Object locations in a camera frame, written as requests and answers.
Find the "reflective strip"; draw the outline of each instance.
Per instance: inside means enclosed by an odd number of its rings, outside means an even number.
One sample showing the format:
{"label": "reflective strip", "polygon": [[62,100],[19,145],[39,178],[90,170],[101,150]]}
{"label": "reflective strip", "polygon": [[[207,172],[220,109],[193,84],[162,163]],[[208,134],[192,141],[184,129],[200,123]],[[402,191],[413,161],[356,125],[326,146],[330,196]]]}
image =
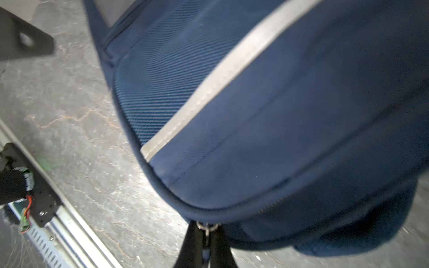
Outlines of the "reflective strip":
{"label": "reflective strip", "polygon": [[282,32],[322,1],[286,1],[258,23],[213,69],[164,127],[143,145],[140,152],[146,161],[149,162]]}

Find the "metal ring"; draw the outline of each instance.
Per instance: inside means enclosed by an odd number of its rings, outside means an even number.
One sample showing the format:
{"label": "metal ring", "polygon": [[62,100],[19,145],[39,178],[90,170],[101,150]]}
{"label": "metal ring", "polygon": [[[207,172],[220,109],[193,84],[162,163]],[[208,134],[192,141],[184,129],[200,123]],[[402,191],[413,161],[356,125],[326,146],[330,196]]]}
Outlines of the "metal ring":
{"label": "metal ring", "polygon": [[205,225],[203,225],[200,222],[196,222],[196,226],[198,227],[198,229],[203,230],[205,232],[205,235],[208,236],[210,232],[216,231],[216,229],[219,228],[219,224],[215,224],[213,226],[209,226],[208,223],[206,223]]}

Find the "red wire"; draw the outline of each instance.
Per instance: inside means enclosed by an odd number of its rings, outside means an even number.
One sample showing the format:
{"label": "red wire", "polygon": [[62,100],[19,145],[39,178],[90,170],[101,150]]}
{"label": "red wire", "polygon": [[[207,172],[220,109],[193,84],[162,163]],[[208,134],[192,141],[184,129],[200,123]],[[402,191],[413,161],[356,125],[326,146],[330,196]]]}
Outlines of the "red wire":
{"label": "red wire", "polygon": [[[30,208],[31,208],[31,205],[33,204],[33,198],[31,196],[26,196],[26,198],[28,199],[28,206],[24,211],[24,215],[25,215],[25,218],[28,220],[28,217],[30,216]],[[25,234],[28,230],[30,230],[30,228],[28,228],[24,232],[21,232],[21,234]]]}

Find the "gray reflective stripe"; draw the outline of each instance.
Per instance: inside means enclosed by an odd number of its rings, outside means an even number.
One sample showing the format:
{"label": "gray reflective stripe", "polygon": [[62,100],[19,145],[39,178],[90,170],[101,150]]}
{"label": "gray reflective stripe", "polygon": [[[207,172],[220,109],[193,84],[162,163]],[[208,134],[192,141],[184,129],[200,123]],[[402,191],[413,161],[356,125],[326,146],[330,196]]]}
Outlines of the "gray reflective stripe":
{"label": "gray reflective stripe", "polygon": [[111,27],[136,0],[94,0],[104,22]]}
{"label": "gray reflective stripe", "polygon": [[256,25],[204,79],[188,101],[140,150],[146,161],[174,138],[284,30],[323,0],[289,0]]}

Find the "blue bag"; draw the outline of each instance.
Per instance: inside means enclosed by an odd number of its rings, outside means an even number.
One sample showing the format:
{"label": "blue bag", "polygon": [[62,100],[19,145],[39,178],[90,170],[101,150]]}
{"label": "blue bag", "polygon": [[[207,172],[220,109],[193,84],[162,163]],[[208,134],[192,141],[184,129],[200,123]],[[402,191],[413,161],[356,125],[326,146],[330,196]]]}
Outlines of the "blue bag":
{"label": "blue bag", "polygon": [[428,3],[85,5],[130,145],[185,219],[316,256],[399,230],[429,160]]}

